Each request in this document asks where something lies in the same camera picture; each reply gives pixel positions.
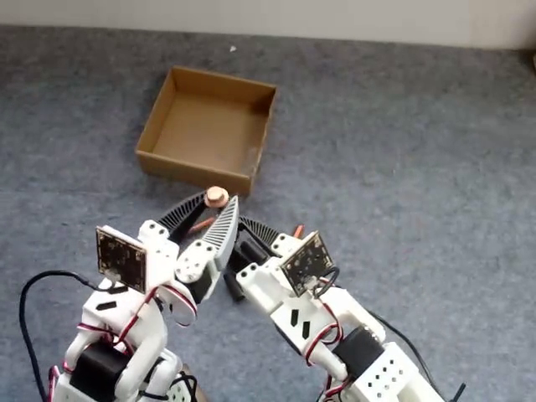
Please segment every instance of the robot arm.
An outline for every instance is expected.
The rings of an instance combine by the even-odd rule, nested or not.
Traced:
[[[322,271],[332,266],[316,233],[304,240],[279,234],[271,249],[279,256],[246,266],[236,279],[245,296],[271,318],[307,363],[323,367],[330,382],[338,384],[321,400],[445,402],[402,349],[385,342],[381,323],[346,290],[331,286],[315,296],[315,288],[326,282]],[[353,328],[346,337],[343,325]],[[331,350],[327,345],[335,342]]]
[[[137,239],[108,226],[97,228],[99,271],[107,278],[101,287],[117,285],[95,291],[84,305],[54,402],[101,400],[101,392],[129,402],[166,394],[182,363],[165,349],[168,330],[159,308],[168,307],[179,324],[189,325],[197,304],[211,296],[235,241],[237,197],[220,203],[204,236],[179,253],[178,243],[210,207],[206,198],[205,192],[197,194],[162,219],[144,222]]]

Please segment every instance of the cardboard box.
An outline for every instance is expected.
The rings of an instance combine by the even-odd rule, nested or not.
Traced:
[[[248,194],[275,95],[273,85],[173,67],[137,144],[142,170]]]

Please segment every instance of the carpet floor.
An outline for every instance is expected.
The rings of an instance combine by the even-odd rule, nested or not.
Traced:
[[[533,400],[536,78],[517,54],[14,27],[0,27],[0,400],[38,398],[23,283],[51,269],[98,279],[96,225],[135,234],[197,191],[144,175],[134,154],[173,64],[279,87],[244,213],[319,229],[340,284],[415,342],[449,397],[466,381],[468,402]],[[33,289],[43,373],[88,295],[67,279]],[[199,315],[169,338],[211,400],[316,398],[321,369],[222,284]]]

